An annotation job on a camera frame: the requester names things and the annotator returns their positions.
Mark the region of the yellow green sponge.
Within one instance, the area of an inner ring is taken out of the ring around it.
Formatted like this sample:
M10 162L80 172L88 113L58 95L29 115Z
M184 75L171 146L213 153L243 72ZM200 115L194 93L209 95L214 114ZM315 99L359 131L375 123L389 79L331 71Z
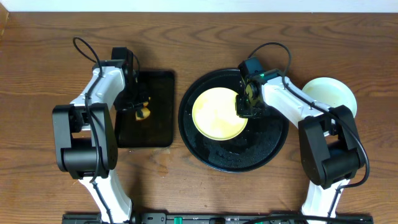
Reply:
M147 119L150 116L150 109L148 108L150 102L150 97L148 97L148 99L142 103L139 103L136 106L136 121L141 121L144 119Z

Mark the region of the yellow plate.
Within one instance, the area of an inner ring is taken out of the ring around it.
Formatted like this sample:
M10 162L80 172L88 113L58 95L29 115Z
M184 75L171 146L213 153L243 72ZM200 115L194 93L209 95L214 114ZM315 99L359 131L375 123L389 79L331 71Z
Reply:
M248 119L237 115L237 95L234 90L223 87L210 88L201 93L192 108L192 120L197 130L216 141L226 141L239 135Z

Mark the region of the light blue plate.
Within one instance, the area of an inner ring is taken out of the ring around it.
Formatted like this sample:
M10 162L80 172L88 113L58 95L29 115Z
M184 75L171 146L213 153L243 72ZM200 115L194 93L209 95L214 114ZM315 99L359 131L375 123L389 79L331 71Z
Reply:
M302 91L321 103L332 107L345 105L356 117L358 106L354 93L343 82L329 77L315 78L309 81Z

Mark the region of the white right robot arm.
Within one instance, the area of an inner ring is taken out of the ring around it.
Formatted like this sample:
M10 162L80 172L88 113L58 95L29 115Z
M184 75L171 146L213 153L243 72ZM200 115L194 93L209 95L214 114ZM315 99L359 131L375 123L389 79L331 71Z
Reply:
M309 222L330 223L344 189L358 169L369 169L351 110L319 103L298 89L280 70L240 69L245 92L236 98L237 114L262 116L267 109L281 113L298 129L300 157L310 186L301 212Z

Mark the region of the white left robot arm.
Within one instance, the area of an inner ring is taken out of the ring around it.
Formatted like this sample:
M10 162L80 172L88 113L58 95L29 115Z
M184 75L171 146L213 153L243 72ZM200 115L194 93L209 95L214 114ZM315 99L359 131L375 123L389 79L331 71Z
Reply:
M133 202L116 173L118 145L110 109L149 117L148 99L135 102L138 71L132 59L97 61L82 93L52 111L58 168L89 191L97 204L100 223L134 223Z

